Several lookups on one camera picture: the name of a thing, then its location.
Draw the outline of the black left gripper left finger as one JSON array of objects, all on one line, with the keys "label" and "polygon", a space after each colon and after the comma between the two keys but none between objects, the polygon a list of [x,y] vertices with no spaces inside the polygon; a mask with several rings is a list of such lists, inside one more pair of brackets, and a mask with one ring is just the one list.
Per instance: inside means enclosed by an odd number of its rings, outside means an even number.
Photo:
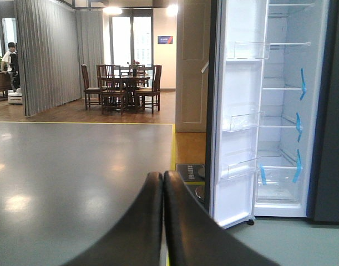
[{"label": "black left gripper left finger", "polygon": [[114,227],[65,265],[159,265],[163,228],[163,176],[148,173]]}]

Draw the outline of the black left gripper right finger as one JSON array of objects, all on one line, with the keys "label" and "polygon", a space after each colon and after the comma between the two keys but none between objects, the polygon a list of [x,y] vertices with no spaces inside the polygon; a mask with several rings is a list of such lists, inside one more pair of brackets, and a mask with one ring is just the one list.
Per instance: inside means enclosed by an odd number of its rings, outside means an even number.
[{"label": "black left gripper right finger", "polygon": [[164,219],[170,265],[276,265],[222,229],[176,171],[164,173]]}]

